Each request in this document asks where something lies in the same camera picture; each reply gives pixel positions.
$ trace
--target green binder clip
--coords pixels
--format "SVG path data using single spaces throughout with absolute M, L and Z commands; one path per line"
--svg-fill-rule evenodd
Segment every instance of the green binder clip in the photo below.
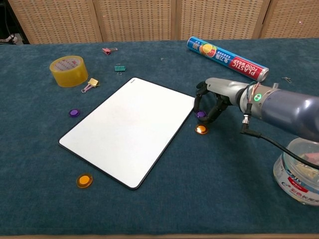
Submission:
M 117 66 L 114 67 L 114 70 L 118 73 L 118 75 L 121 75 L 126 68 L 125 66 L 119 66 L 119 64 L 117 64 Z

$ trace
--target packing tape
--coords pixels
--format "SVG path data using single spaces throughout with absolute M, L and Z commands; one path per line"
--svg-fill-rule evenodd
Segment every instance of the packing tape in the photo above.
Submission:
M 53 61 L 50 71 L 61 87 L 78 86 L 88 79 L 88 72 L 80 56 L 64 56 Z

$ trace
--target green indicator light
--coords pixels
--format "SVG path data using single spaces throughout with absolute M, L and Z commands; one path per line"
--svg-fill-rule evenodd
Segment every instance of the green indicator light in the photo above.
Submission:
M 262 94 L 257 94 L 257 95 L 255 95 L 254 100 L 255 101 L 260 101 L 261 98 L 262 98 Z

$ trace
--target white board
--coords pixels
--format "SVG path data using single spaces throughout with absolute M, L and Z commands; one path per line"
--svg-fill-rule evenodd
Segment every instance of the white board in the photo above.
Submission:
M 59 144 L 136 189 L 193 103 L 191 96 L 132 78 L 62 136 Z

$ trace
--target orange magnet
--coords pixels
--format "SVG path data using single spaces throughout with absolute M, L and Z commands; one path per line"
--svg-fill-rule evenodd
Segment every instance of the orange magnet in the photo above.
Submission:
M 80 175 L 76 180 L 76 185 L 79 188 L 87 188 L 92 184 L 93 178 L 89 173 Z
M 196 125 L 195 131 L 198 134 L 207 134 L 208 128 L 204 124 L 198 124 Z

